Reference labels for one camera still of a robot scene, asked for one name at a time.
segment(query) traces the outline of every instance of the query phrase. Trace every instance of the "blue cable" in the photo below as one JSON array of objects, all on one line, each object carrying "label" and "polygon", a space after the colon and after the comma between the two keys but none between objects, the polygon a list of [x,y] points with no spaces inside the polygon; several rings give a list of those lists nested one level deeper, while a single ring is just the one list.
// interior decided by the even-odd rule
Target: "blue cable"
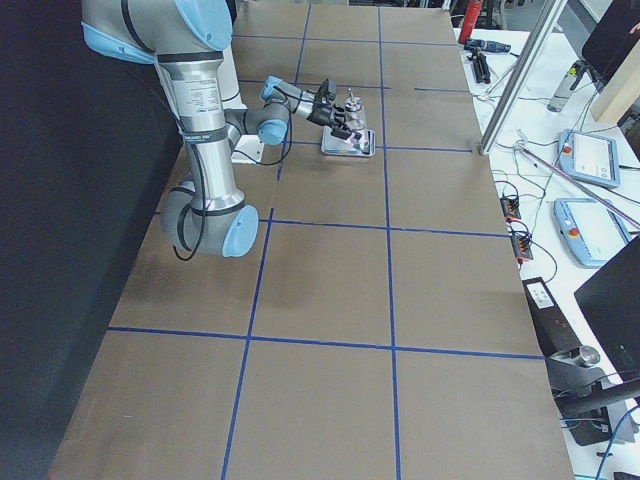
[{"label": "blue cable", "polygon": [[609,445],[607,445],[607,449],[604,451],[604,455],[602,456],[602,460],[600,461],[600,466],[598,467],[598,473],[596,473],[596,480],[600,478],[600,474],[602,473],[602,469],[604,468],[604,462],[607,461],[607,457],[609,456],[609,451],[611,451],[611,447],[613,446],[613,441],[616,439],[616,435],[618,434],[618,430],[620,430],[620,427],[622,426],[622,422],[624,422],[625,419],[629,417],[629,415],[631,415],[633,412],[635,412],[638,408],[640,408],[640,405],[636,405],[635,407],[633,407],[631,410],[625,413],[620,420],[618,420],[616,428],[613,429],[613,433],[611,434],[611,438],[609,439]]}]

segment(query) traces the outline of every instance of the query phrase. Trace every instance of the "red fire extinguisher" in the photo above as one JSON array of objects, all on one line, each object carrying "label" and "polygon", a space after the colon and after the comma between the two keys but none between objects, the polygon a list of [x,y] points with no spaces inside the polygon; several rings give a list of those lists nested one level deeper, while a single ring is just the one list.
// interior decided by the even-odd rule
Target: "red fire extinguisher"
[{"label": "red fire extinguisher", "polygon": [[467,11],[464,14],[464,20],[462,20],[462,29],[460,30],[458,43],[464,45],[471,36],[471,32],[473,32],[473,28],[476,26],[481,10],[482,0],[469,0]]}]

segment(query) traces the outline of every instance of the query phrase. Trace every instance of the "black monitor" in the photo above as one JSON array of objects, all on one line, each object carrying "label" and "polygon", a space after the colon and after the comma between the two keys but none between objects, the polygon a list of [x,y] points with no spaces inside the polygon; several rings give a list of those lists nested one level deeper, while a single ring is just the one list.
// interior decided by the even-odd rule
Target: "black monitor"
[{"label": "black monitor", "polygon": [[582,47],[582,57],[591,65],[598,80],[611,80],[618,67],[640,38],[631,34],[640,23],[640,0],[614,0]]},{"label": "black monitor", "polygon": [[[591,331],[625,381],[640,376],[640,237],[575,292]],[[640,392],[635,397],[640,404]]]},{"label": "black monitor", "polygon": [[[609,260],[576,292],[576,301],[602,353],[619,372],[614,385],[597,367],[547,359],[549,379],[563,418],[577,421],[571,434],[579,445],[606,441],[627,412],[626,400],[640,403],[640,237]],[[619,441],[634,441],[638,429],[628,418]]]}]

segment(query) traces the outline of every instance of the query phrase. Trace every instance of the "white wall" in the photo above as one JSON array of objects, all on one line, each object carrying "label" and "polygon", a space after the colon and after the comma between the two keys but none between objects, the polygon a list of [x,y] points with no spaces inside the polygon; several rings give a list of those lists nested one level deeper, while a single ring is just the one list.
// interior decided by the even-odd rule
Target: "white wall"
[{"label": "white wall", "polygon": [[591,14],[596,22],[599,22],[604,12],[607,11],[612,0],[580,0],[584,8]]}]

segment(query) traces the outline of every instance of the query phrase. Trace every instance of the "metal pole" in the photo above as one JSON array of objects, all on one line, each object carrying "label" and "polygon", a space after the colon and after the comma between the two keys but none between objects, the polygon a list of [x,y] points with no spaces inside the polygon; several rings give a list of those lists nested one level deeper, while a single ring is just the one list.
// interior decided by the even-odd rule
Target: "metal pole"
[{"label": "metal pole", "polygon": [[616,215],[618,215],[620,218],[623,218],[624,220],[626,220],[627,222],[629,222],[631,225],[633,225],[636,228],[640,228],[640,222],[638,222],[637,220],[634,220],[633,218],[631,218],[629,215],[627,215],[626,213],[624,213],[622,210],[620,210],[619,208],[611,205],[609,202],[607,202],[604,198],[596,195],[594,192],[592,192],[591,190],[589,190],[587,187],[585,187],[584,185],[582,185],[580,182],[576,181],[575,179],[571,178],[568,174],[566,174],[565,172],[563,172],[562,170],[560,170],[558,167],[555,167],[553,165],[551,165],[548,162],[545,162],[543,159],[541,159],[538,155],[536,155],[535,153],[533,153],[531,150],[527,149],[527,148],[521,148],[520,151],[526,155],[529,155],[530,157],[534,158],[536,160],[536,162],[540,162],[541,164],[543,164],[545,167],[547,167],[549,170],[551,170],[553,173],[555,173],[556,175],[561,176],[562,178],[564,178],[566,181],[568,181],[569,183],[571,183],[574,187],[576,187],[577,189],[579,189],[582,193],[585,193],[586,195],[588,195],[589,197],[593,198],[596,202],[598,202],[599,204],[603,205],[605,208],[607,208],[610,212],[615,213]]},{"label": "metal pole", "polygon": [[579,398],[558,398],[556,403],[558,410],[567,418],[575,418],[576,415],[589,412],[597,408],[606,407],[612,403],[623,402],[627,398],[640,395],[640,378],[630,380],[606,390],[591,393]]},{"label": "metal pole", "polygon": [[507,121],[513,106],[520,95],[520,90],[524,86],[529,70],[538,57],[538,53],[542,49],[549,32],[556,24],[556,20],[562,13],[567,0],[547,0],[542,7],[540,17],[536,22],[536,26],[531,31],[527,43],[522,49],[520,58],[516,64],[516,69],[511,75],[504,93],[498,102],[496,111],[493,113],[489,125],[485,130],[480,142],[480,154],[486,155],[498,138],[498,134],[502,130],[502,126]]}]

